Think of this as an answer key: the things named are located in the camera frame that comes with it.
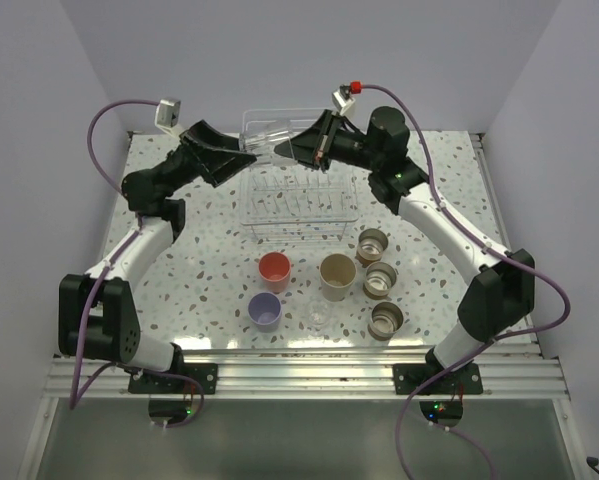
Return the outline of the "clear faceted glass cup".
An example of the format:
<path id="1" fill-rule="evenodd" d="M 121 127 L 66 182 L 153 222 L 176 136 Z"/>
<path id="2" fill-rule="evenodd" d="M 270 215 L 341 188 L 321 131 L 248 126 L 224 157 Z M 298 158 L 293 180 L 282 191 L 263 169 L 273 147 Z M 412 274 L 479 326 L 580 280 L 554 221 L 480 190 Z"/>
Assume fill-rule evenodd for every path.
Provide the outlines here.
<path id="1" fill-rule="evenodd" d="M 284 120 L 250 121 L 239 137 L 240 149 L 257 157 L 274 154 L 274 148 L 293 135 L 291 122 Z"/>

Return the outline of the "beige plastic cup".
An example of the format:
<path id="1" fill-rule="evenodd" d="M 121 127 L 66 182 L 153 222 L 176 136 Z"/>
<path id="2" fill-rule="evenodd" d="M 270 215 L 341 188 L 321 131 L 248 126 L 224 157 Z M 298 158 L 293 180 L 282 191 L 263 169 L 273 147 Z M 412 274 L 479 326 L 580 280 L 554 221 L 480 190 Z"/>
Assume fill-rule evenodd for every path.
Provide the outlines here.
<path id="1" fill-rule="evenodd" d="M 350 257 L 335 253 L 323 259 L 319 272 L 323 297 L 330 302 L 338 302 L 349 292 L 357 269 Z"/>

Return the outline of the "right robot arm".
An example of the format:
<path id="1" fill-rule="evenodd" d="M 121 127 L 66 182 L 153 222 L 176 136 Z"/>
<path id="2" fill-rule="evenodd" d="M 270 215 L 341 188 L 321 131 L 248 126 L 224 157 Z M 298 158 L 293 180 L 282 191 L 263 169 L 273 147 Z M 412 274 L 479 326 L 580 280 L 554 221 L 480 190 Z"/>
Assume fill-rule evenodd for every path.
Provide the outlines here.
<path id="1" fill-rule="evenodd" d="M 348 131 L 342 115 L 326 110 L 303 132 L 281 141 L 277 155 L 326 171 L 332 162 L 361 168 L 375 199 L 416 227 L 453 264 L 467 284 L 456 325 L 427 355 L 424 379 L 447 392 L 460 368 L 535 306 L 534 258 L 509 250 L 478 230 L 440 196 L 431 169 L 408 155 L 414 122 L 394 107 L 376 108 L 366 131 Z"/>

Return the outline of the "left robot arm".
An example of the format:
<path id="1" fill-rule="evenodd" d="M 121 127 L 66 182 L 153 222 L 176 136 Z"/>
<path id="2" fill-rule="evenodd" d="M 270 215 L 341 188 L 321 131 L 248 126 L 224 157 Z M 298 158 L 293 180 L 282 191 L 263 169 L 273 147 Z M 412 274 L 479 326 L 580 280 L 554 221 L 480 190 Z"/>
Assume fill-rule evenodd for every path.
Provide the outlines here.
<path id="1" fill-rule="evenodd" d="M 138 223 L 98 264 L 60 282 L 60 353 L 152 370 L 151 379 L 161 390 L 180 390 L 187 369 L 175 360 L 179 349 L 143 332 L 133 292 L 183 232 L 186 204 L 175 192 L 197 179 L 218 187 L 255 161 L 237 138 L 199 121 L 181 133 L 164 161 L 127 174 L 122 196 Z"/>

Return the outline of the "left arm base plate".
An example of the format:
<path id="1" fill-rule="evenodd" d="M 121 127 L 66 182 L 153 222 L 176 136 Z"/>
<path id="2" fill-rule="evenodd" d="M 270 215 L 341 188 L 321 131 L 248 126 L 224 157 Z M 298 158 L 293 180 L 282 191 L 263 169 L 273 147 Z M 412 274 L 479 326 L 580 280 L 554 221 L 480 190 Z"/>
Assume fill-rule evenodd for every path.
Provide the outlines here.
<path id="1" fill-rule="evenodd" d="M 131 377 L 128 385 L 130 394 L 168 395 L 199 394 L 214 395 L 219 379 L 219 366 L 216 363 L 185 363 L 176 372 L 143 373 Z"/>

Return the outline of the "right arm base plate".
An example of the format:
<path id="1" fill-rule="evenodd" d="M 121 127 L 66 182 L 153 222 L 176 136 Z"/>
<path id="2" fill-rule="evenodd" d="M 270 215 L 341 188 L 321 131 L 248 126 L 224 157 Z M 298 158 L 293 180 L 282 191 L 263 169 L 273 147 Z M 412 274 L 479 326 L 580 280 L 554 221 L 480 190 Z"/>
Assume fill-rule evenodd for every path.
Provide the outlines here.
<path id="1" fill-rule="evenodd" d="M 469 363 L 456 371 L 444 374 L 429 382 L 434 375 L 432 367 L 424 363 L 398 363 L 392 366 L 392 379 L 397 395 L 481 395 L 484 387 L 481 373 L 475 363 Z"/>

